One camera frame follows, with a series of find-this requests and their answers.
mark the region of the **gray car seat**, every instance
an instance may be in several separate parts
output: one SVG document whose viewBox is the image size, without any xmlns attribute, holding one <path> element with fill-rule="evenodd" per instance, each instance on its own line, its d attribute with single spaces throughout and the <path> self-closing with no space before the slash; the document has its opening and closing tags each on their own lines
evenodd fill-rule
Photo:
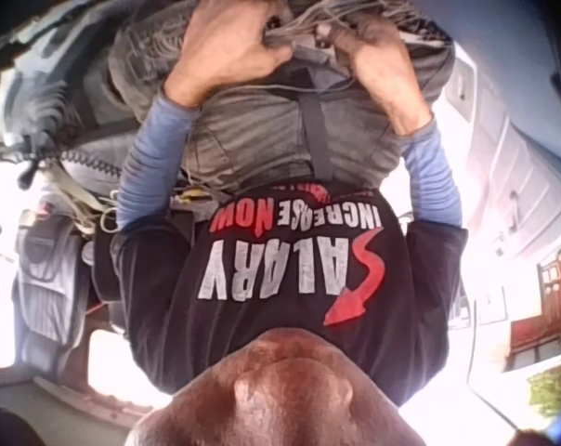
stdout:
<svg viewBox="0 0 561 446">
<path fill-rule="evenodd" d="M 91 279 L 82 246 L 68 216 L 37 221 L 18 242 L 12 298 L 19 360 L 52 380 L 83 333 Z"/>
</svg>

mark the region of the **blue sleeve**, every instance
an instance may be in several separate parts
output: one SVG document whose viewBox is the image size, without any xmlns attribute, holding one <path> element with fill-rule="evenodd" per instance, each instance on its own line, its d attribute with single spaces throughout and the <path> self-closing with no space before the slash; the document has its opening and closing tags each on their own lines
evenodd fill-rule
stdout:
<svg viewBox="0 0 561 446">
<path fill-rule="evenodd" d="M 128 153 L 117 198 L 120 229 L 164 213 L 176 184 L 183 147 L 199 109 L 185 109 L 160 92 Z"/>
<path fill-rule="evenodd" d="M 402 156 L 411 176 L 414 219 L 460 228 L 462 202 L 441 145 L 436 120 L 412 137 L 403 137 L 402 142 Z"/>
</svg>

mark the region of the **black t-shirt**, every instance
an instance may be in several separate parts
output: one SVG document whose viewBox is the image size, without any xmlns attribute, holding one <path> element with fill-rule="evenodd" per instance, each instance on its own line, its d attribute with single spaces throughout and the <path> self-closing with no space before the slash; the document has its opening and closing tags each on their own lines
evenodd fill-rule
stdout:
<svg viewBox="0 0 561 446">
<path fill-rule="evenodd" d="M 226 203 L 190 247 L 164 219 L 114 240 L 131 348 L 175 392 L 276 327 L 338 346 L 396 405 L 444 365 L 467 233 L 415 221 L 377 190 L 304 183 Z"/>
</svg>

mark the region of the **man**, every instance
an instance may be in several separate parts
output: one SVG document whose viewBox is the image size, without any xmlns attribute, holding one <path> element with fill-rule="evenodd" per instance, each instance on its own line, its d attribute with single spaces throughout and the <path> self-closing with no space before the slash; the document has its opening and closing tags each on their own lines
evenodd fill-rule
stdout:
<svg viewBox="0 0 561 446">
<path fill-rule="evenodd" d="M 150 380 L 175 393 L 129 444 L 423 444 L 397 406 L 447 358 L 466 231 L 436 123 L 393 25 L 362 15 L 355 29 L 334 24 L 318 34 L 347 55 L 391 123 L 385 150 L 398 146 L 388 156 L 402 151 L 411 173 L 415 221 L 406 237 L 373 174 L 358 179 L 374 161 L 346 162 L 331 141 L 323 180 L 314 153 L 262 169 L 266 149 L 234 151 L 231 163 L 221 147 L 220 163 L 242 178 L 220 188 L 232 198 L 195 242 L 167 221 L 182 159 L 188 165 L 184 141 L 211 101 L 288 66 L 291 46 L 262 43 L 280 10 L 273 1 L 203 0 L 126 160 L 112 253 L 131 348 Z M 300 142 L 312 151 L 316 129 L 299 106 Z M 274 151 L 274 136 L 268 141 Z M 224 183 L 225 169 L 209 165 L 202 178 Z"/>
</svg>

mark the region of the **hand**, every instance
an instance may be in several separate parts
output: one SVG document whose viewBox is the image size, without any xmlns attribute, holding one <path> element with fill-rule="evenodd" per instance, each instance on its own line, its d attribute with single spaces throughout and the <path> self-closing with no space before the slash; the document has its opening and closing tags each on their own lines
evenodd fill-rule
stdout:
<svg viewBox="0 0 561 446">
<path fill-rule="evenodd" d="M 271 74 L 293 55 L 290 46 L 262 44 L 268 20 L 285 7 L 282 0 L 202 0 L 189 21 L 179 61 L 165 81 L 165 95 L 197 107 L 219 86 Z"/>
<path fill-rule="evenodd" d="M 412 135 L 432 114 L 423 99 L 409 52 L 389 20 L 358 14 L 358 28 L 320 25 L 318 34 L 348 55 L 350 68 L 388 115 L 397 135 Z"/>
</svg>

